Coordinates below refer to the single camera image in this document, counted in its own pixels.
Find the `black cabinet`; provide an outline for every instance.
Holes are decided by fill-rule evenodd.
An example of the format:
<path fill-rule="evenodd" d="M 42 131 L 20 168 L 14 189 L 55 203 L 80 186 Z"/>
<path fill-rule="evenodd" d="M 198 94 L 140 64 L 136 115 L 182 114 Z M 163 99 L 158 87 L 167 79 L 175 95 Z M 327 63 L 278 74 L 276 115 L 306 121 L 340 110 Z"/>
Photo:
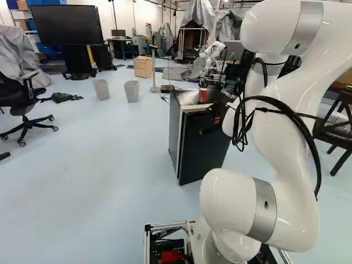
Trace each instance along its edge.
<path fill-rule="evenodd" d="M 215 125 L 207 107 L 232 100 L 217 90 L 208 92 L 206 103 L 198 104 L 198 97 L 198 90 L 173 90 L 170 95 L 169 153 L 179 185 L 221 168 L 230 143 L 221 128 L 203 135 L 200 130 Z"/>

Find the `red can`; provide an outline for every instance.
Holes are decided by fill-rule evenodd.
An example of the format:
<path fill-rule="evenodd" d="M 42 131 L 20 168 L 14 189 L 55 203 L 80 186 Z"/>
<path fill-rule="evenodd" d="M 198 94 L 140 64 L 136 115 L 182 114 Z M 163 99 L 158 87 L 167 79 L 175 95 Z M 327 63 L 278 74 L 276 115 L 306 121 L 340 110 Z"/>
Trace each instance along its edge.
<path fill-rule="evenodd" d="M 198 100 L 198 102 L 205 103 L 206 101 L 207 101 L 207 89 L 206 88 L 200 88 L 199 89 L 199 100 Z"/>

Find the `gray cover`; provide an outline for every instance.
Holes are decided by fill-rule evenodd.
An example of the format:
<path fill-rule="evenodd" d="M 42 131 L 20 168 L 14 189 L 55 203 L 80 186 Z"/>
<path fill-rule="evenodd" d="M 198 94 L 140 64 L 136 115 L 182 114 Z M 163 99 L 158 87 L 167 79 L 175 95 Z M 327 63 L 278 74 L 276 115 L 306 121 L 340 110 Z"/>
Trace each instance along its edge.
<path fill-rule="evenodd" d="M 39 61 L 23 29 L 0 25 L 0 71 L 23 83 L 21 76 L 36 69 Z M 33 78 L 34 88 L 50 84 L 50 78 L 42 70 Z"/>
<path fill-rule="evenodd" d="M 172 35 L 170 24 L 168 22 L 164 23 L 159 28 L 159 32 L 162 40 L 161 49 L 165 54 L 167 54 L 169 49 L 172 47 L 173 40 L 174 40 L 174 36 Z"/>
<path fill-rule="evenodd" d="M 205 62 L 206 58 L 198 57 L 193 61 L 193 65 L 166 67 L 163 71 L 162 78 L 174 81 L 198 82 L 200 72 L 205 70 Z"/>
<path fill-rule="evenodd" d="M 208 0 L 193 0 L 184 13 L 180 27 L 194 20 L 198 25 L 202 25 L 208 32 L 211 32 L 214 26 L 214 19 L 213 7 Z"/>
<path fill-rule="evenodd" d="M 239 40 L 242 20 L 242 16 L 230 9 L 216 22 L 215 39 L 219 42 Z"/>

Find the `red component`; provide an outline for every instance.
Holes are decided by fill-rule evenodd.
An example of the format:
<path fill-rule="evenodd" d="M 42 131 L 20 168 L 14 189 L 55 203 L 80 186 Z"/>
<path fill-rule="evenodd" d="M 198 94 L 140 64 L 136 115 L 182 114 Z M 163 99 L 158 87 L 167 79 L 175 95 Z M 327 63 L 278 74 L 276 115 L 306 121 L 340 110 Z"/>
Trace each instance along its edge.
<path fill-rule="evenodd" d="M 177 250 L 172 251 L 165 251 L 161 252 L 161 259 L 159 261 L 160 264 L 162 263 L 172 263 L 177 260 L 182 260 L 183 256 Z"/>
<path fill-rule="evenodd" d="M 207 101 L 207 89 L 201 88 L 199 89 L 199 100 L 200 103 L 205 103 Z"/>

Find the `blue container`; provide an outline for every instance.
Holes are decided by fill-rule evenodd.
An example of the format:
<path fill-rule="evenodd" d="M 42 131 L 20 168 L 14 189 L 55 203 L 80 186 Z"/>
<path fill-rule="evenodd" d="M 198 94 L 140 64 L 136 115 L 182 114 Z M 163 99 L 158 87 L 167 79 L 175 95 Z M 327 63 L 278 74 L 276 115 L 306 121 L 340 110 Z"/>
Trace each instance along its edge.
<path fill-rule="evenodd" d="M 6 0 L 7 7 L 9 9 L 18 9 L 17 1 L 16 0 Z"/>
<path fill-rule="evenodd" d="M 67 0 L 43 0 L 44 4 L 67 4 Z"/>
<path fill-rule="evenodd" d="M 55 49 L 54 47 L 50 46 L 50 45 L 43 45 L 40 42 L 37 42 L 37 47 L 40 53 L 44 53 L 44 54 L 50 54 L 50 53 L 54 53 Z"/>
<path fill-rule="evenodd" d="M 37 30 L 37 27 L 35 26 L 33 18 L 30 18 L 27 21 L 28 21 L 29 30 Z"/>
<path fill-rule="evenodd" d="M 28 6 L 32 4 L 44 4 L 44 0 L 26 0 L 26 2 Z"/>

